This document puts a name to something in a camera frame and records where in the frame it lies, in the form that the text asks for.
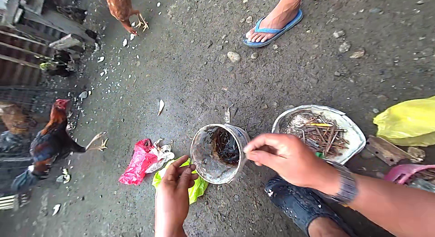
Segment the plastic bag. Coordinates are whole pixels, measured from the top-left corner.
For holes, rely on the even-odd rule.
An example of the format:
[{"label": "plastic bag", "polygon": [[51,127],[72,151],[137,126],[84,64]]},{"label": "plastic bag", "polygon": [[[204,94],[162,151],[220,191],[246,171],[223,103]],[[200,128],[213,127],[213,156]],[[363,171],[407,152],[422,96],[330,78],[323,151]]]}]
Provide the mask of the plastic bag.
[{"label": "plastic bag", "polygon": [[378,137],[401,146],[435,144],[435,96],[401,102],[373,119]]},{"label": "plastic bag", "polygon": [[[172,164],[175,160],[171,160],[166,164],[166,166],[154,174],[153,183],[152,185],[157,189],[157,186],[160,184],[160,181],[162,180],[162,177],[166,173],[166,169],[169,167],[170,164]],[[180,167],[189,165],[190,158],[188,161],[184,162]],[[202,179],[201,177],[198,177],[198,179],[195,180],[195,185],[188,189],[189,192],[189,205],[194,203],[199,196],[204,194],[204,191],[207,189],[208,182]]]},{"label": "plastic bag", "polygon": [[125,172],[118,179],[123,184],[139,185],[145,176],[145,171],[157,162],[157,156],[150,153],[154,148],[150,139],[138,141],[134,145],[134,154]]}]

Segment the ankle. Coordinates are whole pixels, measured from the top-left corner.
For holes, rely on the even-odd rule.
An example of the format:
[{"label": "ankle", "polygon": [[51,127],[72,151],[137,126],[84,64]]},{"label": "ankle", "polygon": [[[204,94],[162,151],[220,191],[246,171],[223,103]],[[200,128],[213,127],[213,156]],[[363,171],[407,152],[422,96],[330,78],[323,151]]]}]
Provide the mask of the ankle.
[{"label": "ankle", "polygon": [[327,217],[318,217],[308,225],[310,237],[349,237],[346,232],[333,220]]}]

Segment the person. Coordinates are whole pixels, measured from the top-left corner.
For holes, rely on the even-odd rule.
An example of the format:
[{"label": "person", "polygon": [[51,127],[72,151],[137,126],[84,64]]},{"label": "person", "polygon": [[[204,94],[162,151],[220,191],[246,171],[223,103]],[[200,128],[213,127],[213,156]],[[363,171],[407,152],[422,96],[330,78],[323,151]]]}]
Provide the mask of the person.
[{"label": "person", "polygon": [[243,43],[250,47],[270,44],[301,21],[300,5],[301,0],[280,0],[266,17],[258,20],[255,27],[246,33]]},{"label": "person", "polygon": [[[300,139],[289,134],[262,134],[244,148],[258,166],[275,170],[279,176],[265,187],[280,207],[310,237],[349,237],[352,230],[323,202],[315,191],[338,197],[343,190],[342,172],[318,158]],[[197,174],[195,166],[179,166],[180,157],[166,171],[155,199],[155,236],[186,236],[183,222],[188,215],[188,188]],[[397,237],[433,236],[435,194],[377,178],[352,174],[355,194],[345,202]]]}]

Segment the blue flip-flop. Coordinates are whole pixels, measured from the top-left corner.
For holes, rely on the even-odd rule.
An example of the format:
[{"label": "blue flip-flop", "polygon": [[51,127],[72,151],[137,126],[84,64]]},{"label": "blue flip-flop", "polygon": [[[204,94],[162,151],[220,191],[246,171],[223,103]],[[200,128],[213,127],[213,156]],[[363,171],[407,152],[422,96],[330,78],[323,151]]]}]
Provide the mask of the blue flip-flop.
[{"label": "blue flip-flop", "polygon": [[257,33],[271,33],[271,34],[275,34],[271,39],[266,40],[265,42],[251,42],[248,41],[247,39],[243,40],[243,44],[249,46],[249,47],[262,47],[265,45],[269,45],[272,41],[278,39],[278,37],[280,37],[282,34],[284,34],[287,30],[293,28],[297,23],[299,23],[301,21],[303,17],[302,14],[302,10],[299,9],[299,11],[297,12],[296,17],[290,21],[284,28],[282,29],[259,29],[260,27],[260,23],[263,21],[262,18],[260,20],[257,21],[257,23],[255,24],[255,31]]}]

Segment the hand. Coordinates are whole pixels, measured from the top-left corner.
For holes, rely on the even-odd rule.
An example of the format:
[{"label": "hand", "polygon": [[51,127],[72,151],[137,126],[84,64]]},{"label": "hand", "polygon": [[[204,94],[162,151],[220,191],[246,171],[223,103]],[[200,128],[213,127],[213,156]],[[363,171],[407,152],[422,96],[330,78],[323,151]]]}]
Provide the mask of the hand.
[{"label": "hand", "polygon": [[198,174],[195,165],[180,167],[188,156],[181,156],[166,170],[155,198],[155,236],[186,236],[183,222],[189,212],[188,188],[193,187]]},{"label": "hand", "polygon": [[261,134],[244,148],[246,157],[265,165],[287,182],[336,195],[339,171],[314,155],[299,138],[289,134]]}]

